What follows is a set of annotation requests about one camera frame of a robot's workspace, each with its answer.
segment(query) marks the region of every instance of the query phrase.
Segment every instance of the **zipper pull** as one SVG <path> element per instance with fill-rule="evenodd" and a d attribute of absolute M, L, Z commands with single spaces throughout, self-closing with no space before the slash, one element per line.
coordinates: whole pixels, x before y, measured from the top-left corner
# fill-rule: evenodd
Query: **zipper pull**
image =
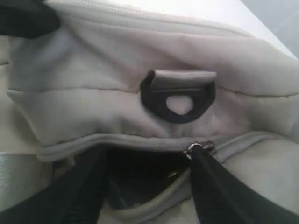
<path fill-rule="evenodd" d="M 215 143 L 213 143 L 212 141 L 204 141 L 200 143 L 195 142 L 184 151 L 184 154 L 188 157 L 189 160 L 192 159 L 192 150 L 196 148 L 202 149 L 210 155 L 213 155 L 215 153 Z"/>

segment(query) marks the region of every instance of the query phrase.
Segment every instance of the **bag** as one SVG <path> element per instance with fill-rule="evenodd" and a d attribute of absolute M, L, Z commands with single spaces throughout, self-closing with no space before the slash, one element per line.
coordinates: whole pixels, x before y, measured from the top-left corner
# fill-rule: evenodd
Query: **bag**
<path fill-rule="evenodd" d="M 0 21 L 12 22 L 0 34 L 14 36 L 7 94 L 41 142 L 40 160 L 76 162 L 0 223 L 186 223 L 174 206 L 190 193 L 191 223 L 299 222 L 297 60 L 219 23 L 47 4 L 55 10 L 0 4 Z M 190 170 L 150 202 L 112 210 L 103 202 L 114 148 L 176 153 Z"/>

